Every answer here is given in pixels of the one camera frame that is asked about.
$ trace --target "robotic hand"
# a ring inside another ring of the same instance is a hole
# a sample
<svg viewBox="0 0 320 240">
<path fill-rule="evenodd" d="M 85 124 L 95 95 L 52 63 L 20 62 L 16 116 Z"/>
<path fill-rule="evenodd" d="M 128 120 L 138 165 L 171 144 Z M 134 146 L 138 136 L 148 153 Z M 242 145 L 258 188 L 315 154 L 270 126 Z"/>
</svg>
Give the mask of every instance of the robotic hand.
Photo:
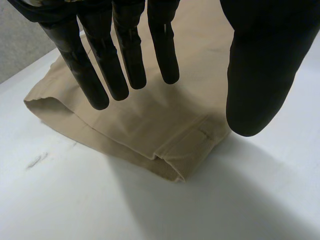
<svg viewBox="0 0 320 240">
<path fill-rule="evenodd" d="M 137 25 L 145 0 L 8 0 L 54 41 L 91 105 L 109 98 L 81 44 L 78 15 L 96 60 L 116 100 L 128 86 L 111 40 L 111 19 L 130 85 L 146 85 Z M 179 79 L 171 22 L 180 0 L 148 0 L 148 23 L 164 81 Z M 320 0 L 220 0 L 234 29 L 230 48 L 226 117 L 231 129 L 253 136 L 282 107 L 304 57 L 320 29 Z"/>
<path fill-rule="evenodd" d="M 156 58 L 164 81 L 179 79 L 171 22 L 180 0 L 149 0 L 148 24 Z M 145 9 L 145 0 L 9 0 L 26 18 L 38 22 L 55 43 L 74 78 L 97 110 L 108 107 L 109 97 L 90 62 L 79 37 L 76 16 L 112 97 L 121 101 L 129 89 L 122 72 L 116 47 L 111 39 L 112 17 L 129 83 L 133 89 L 147 84 L 141 39 L 137 26 Z"/>
</svg>

